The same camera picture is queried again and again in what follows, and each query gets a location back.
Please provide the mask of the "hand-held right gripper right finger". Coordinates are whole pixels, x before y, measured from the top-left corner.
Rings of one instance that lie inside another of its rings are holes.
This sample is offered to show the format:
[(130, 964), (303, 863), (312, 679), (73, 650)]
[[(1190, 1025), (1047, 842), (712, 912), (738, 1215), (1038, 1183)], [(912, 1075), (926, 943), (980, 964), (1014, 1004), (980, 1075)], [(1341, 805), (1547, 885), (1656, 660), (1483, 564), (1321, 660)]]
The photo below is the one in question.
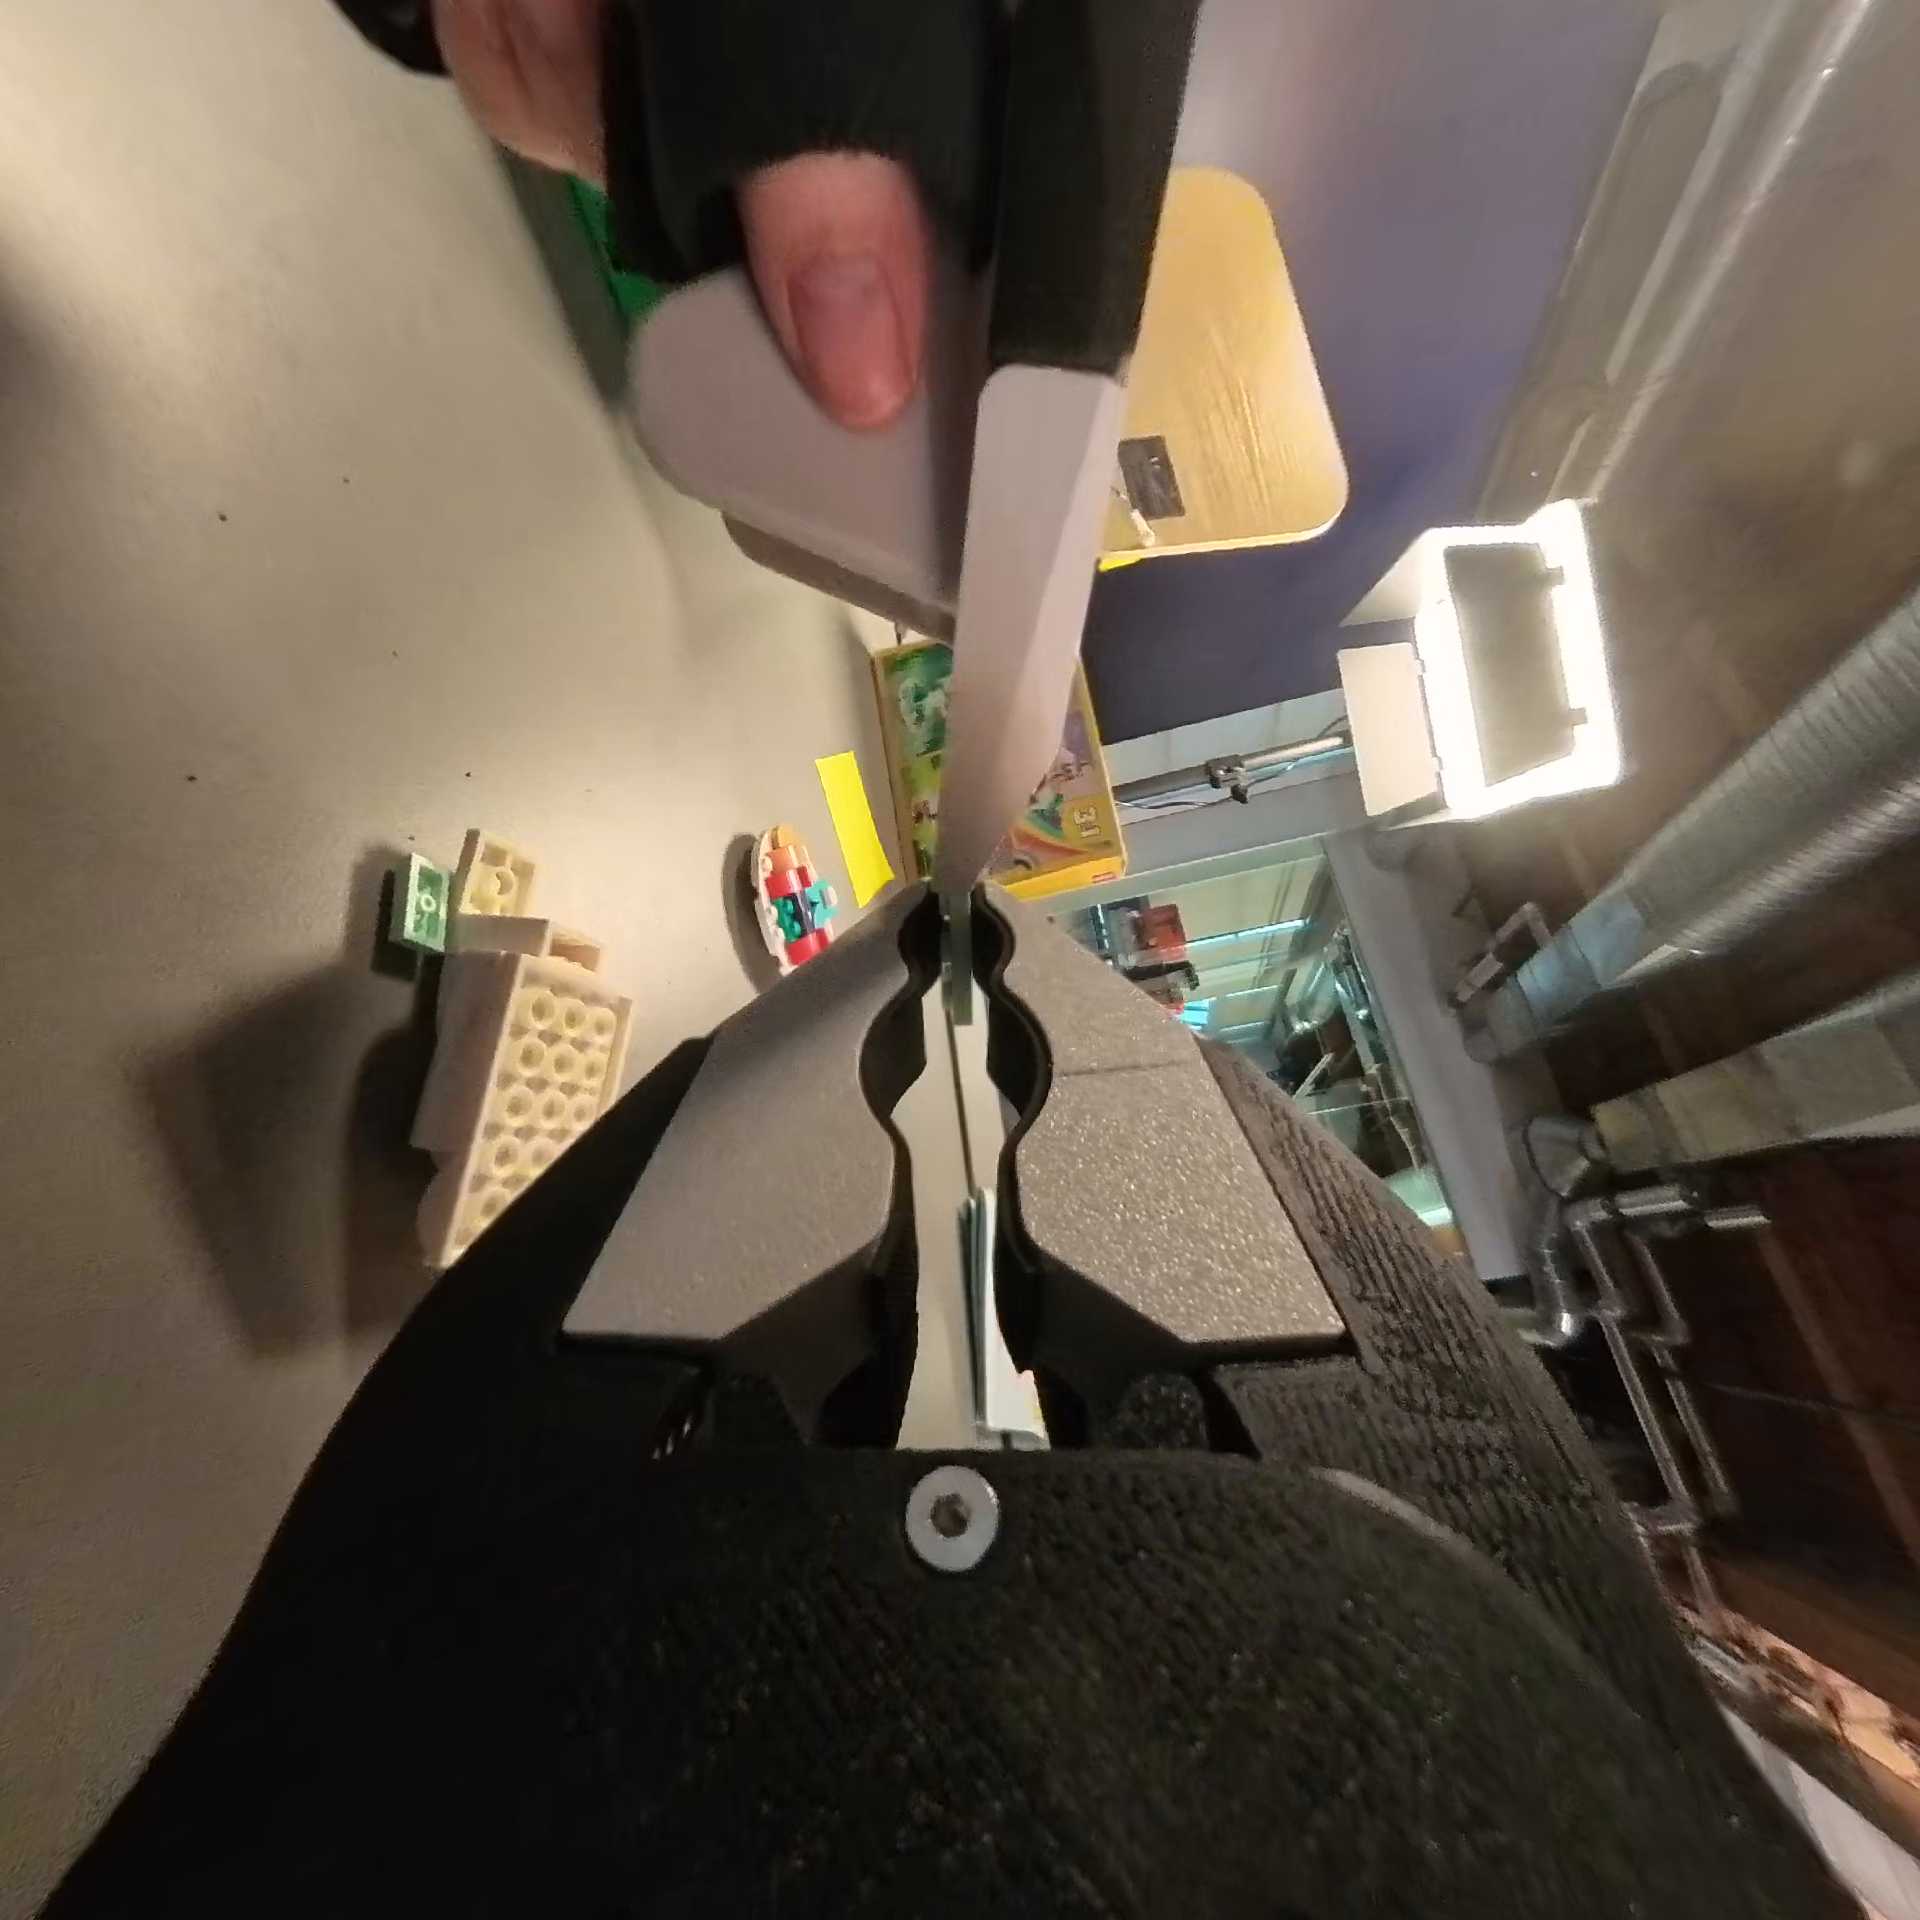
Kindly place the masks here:
[(969, 904), (969, 982), (1004, 1111), (996, 1308), (1047, 1410), (1349, 1352), (1321, 1245), (1180, 1016), (997, 886)]

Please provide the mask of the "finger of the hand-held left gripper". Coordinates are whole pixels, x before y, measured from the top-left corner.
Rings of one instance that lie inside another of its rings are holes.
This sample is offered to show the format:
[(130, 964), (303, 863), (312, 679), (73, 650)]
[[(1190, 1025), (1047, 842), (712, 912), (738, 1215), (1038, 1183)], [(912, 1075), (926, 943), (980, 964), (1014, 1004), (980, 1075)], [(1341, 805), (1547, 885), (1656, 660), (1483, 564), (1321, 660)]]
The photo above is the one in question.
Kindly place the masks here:
[(929, 885), (965, 899), (1047, 781), (1123, 425), (1115, 373), (996, 366), (975, 405)]

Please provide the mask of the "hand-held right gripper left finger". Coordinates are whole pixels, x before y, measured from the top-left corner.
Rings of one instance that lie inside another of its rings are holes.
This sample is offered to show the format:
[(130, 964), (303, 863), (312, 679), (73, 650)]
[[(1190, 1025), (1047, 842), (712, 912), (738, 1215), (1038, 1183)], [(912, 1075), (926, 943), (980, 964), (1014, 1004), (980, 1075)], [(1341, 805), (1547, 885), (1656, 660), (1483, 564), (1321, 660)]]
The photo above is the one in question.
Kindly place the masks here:
[(561, 1334), (765, 1383), (789, 1415), (903, 1415), (926, 1075), (926, 886), (712, 1030)]

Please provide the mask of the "white lego build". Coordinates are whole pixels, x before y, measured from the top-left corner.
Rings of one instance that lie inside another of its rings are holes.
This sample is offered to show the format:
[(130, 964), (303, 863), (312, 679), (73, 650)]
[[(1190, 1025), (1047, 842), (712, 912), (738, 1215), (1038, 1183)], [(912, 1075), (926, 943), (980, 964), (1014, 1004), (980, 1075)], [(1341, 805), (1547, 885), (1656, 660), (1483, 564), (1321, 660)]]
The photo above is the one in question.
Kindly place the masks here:
[(532, 912), (538, 863), (470, 827), (450, 863), (431, 1046), (407, 1144), (418, 1261), (450, 1268), (617, 1099), (633, 997), (608, 949)]

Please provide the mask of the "mint green lego piece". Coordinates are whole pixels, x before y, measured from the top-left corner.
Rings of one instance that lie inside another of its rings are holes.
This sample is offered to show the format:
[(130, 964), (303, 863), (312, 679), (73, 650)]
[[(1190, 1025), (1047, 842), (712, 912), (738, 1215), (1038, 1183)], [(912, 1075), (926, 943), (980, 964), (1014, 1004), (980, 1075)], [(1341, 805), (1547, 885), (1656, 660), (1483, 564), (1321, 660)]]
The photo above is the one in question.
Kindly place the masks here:
[(380, 941), (391, 949), (441, 958), (450, 941), (450, 869), (407, 850), (391, 876)]

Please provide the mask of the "green plastic bin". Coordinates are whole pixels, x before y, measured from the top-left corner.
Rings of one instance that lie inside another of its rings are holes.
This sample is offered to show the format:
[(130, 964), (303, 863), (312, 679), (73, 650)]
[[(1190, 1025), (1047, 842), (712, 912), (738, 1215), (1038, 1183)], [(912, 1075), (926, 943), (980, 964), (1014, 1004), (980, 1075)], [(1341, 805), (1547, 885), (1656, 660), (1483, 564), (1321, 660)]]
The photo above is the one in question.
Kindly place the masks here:
[(493, 152), (516, 213), (538, 253), (561, 325), (608, 409), (625, 405), (633, 334), (656, 306), (649, 278), (633, 275), (602, 191), (582, 175), (546, 174), (507, 148)]

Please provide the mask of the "colourful lego set box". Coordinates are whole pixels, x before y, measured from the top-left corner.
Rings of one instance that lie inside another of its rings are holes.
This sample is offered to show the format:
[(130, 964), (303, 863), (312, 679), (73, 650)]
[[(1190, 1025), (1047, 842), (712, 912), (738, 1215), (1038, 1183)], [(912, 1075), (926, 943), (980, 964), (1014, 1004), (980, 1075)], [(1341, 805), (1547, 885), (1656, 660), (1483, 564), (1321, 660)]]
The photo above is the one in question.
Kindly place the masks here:
[[(946, 742), (954, 648), (907, 636), (872, 657), (872, 700), (883, 724), (883, 761), (890, 788), (897, 842), (912, 879), (936, 876), (938, 788)], [(1073, 668), (1061, 749), (1033, 791), (1020, 820), (1004, 833), (987, 879), (1014, 899), (1061, 899), (1123, 879), (1123, 833), (1105, 771), (1095, 711), (1084, 668)]]

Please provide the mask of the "lego instruction booklet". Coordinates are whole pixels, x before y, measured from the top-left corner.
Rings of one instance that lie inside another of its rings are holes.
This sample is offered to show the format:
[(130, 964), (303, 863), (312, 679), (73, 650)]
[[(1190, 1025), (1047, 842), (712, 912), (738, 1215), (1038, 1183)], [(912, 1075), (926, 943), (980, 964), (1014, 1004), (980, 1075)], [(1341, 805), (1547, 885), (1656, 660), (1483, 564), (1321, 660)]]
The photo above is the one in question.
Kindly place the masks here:
[(969, 1423), (987, 1445), (1047, 1451), (1033, 1373), (1014, 1365), (996, 1301), (996, 1193), (969, 1191), (959, 1215)]

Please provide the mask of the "round white rainbow lego plate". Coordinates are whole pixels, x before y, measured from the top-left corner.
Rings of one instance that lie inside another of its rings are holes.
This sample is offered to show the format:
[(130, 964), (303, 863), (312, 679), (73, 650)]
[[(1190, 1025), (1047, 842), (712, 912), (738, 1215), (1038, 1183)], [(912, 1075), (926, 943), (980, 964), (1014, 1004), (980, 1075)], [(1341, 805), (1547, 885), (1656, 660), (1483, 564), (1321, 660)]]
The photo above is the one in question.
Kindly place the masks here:
[(837, 893), (798, 827), (764, 827), (747, 858), (753, 914), (774, 973), (789, 976), (837, 941)]

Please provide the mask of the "yellow paper sheet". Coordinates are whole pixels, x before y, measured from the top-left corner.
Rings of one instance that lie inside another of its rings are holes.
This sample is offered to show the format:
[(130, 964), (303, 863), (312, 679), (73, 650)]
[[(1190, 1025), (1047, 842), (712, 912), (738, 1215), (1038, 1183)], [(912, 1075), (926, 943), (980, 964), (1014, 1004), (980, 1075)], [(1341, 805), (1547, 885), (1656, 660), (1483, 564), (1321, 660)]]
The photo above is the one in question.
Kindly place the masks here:
[(850, 879), (850, 899), (854, 907), (868, 907), (872, 899), (883, 899), (897, 885), (890, 856), (883, 844), (880, 820), (872, 820), (872, 800), (865, 791), (861, 776), (861, 758), (854, 754), (826, 754), (814, 761), (821, 800), (826, 800), (826, 822)]

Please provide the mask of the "wooden book stand white base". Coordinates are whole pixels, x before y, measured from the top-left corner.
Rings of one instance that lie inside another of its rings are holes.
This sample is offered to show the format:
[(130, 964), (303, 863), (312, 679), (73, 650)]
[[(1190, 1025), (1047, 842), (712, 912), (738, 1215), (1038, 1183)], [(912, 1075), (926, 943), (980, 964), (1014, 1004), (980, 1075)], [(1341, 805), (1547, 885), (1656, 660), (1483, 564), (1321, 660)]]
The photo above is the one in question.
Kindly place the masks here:
[(1321, 539), (1349, 462), (1260, 191), (1174, 167), (1163, 197), (1101, 571)]

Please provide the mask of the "bright studio light panel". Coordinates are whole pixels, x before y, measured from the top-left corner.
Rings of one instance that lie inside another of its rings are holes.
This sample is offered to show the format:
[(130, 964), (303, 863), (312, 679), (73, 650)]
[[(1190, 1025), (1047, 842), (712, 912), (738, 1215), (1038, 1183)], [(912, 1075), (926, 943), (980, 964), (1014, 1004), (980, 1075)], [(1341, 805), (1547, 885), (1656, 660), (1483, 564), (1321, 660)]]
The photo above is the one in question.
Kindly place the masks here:
[(1417, 536), (1341, 632), (1366, 822), (1480, 822), (1624, 781), (1586, 504)]

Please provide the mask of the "silver air duct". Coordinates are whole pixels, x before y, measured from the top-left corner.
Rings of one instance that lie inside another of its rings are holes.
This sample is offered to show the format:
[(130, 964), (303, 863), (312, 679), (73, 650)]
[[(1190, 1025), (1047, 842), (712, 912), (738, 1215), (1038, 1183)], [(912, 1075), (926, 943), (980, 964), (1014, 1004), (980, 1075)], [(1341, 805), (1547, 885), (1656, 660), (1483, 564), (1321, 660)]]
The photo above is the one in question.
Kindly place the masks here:
[(1463, 1025), (1514, 1062), (1614, 997), (1735, 955), (1913, 835), (1920, 595), (1906, 590)]

